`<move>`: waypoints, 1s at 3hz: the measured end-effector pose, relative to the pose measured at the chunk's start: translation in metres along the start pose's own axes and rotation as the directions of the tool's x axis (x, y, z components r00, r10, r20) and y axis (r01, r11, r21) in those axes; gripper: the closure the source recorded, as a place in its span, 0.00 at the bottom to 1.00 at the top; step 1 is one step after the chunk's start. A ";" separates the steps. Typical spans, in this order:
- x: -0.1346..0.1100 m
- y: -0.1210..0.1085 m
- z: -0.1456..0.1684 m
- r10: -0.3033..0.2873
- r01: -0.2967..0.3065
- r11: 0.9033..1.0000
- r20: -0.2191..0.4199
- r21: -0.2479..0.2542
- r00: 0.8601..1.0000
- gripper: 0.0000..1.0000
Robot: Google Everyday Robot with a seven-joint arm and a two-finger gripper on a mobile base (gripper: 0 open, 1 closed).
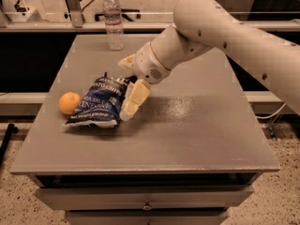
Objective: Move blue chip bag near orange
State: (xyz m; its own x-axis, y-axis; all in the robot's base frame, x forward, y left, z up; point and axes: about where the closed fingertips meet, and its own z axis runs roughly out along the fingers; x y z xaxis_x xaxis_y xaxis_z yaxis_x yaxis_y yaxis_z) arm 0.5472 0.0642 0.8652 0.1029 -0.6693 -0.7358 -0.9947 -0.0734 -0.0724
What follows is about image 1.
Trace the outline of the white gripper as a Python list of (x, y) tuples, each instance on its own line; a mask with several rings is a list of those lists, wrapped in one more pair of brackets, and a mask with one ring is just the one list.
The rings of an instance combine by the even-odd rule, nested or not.
[(120, 68), (132, 69), (139, 79), (131, 82), (125, 93), (125, 100), (119, 114), (122, 121), (130, 120), (150, 95), (150, 84), (157, 84), (166, 79), (171, 71), (156, 59), (151, 43), (145, 43), (135, 55), (129, 55), (118, 62)]

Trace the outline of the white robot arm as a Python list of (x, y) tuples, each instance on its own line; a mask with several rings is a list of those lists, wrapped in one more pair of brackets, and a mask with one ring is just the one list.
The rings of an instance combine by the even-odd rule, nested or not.
[(179, 64), (217, 48), (300, 113), (300, 46), (236, 20), (215, 0), (179, 0), (173, 24), (119, 65), (138, 78), (126, 92), (120, 118), (131, 119), (150, 86)]

